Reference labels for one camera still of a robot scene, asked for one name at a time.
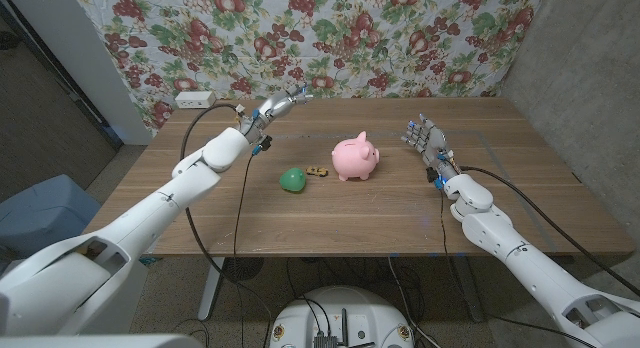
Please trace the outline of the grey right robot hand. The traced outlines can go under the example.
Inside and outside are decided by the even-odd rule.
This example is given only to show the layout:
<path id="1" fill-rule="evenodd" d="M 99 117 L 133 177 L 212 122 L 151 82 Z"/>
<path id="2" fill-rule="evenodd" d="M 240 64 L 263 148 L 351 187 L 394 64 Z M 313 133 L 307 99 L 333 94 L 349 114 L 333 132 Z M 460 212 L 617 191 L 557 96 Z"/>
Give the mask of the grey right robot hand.
<path id="1" fill-rule="evenodd" d="M 426 165 L 427 178 L 437 186 L 460 174 L 454 163 L 454 153 L 443 131 L 430 119 L 419 115 L 419 121 L 410 121 L 401 140 L 413 147 Z"/>

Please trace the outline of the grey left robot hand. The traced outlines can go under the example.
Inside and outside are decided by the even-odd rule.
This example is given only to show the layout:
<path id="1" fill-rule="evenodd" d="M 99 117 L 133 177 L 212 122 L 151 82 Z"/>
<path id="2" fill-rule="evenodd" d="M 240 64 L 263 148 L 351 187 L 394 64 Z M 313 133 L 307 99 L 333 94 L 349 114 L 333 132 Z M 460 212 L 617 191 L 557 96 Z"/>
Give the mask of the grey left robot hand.
<path id="1" fill-rule="evenodd" d="M 257 145 L 265 136 L 264 130 L 276 119 L 286 116 L 295 105 L 305 104 L 314 99 L 307 85 L 294 85 L 274 93 L 250 115 L 240 121 L 239 131 L 246 140 Z"/>

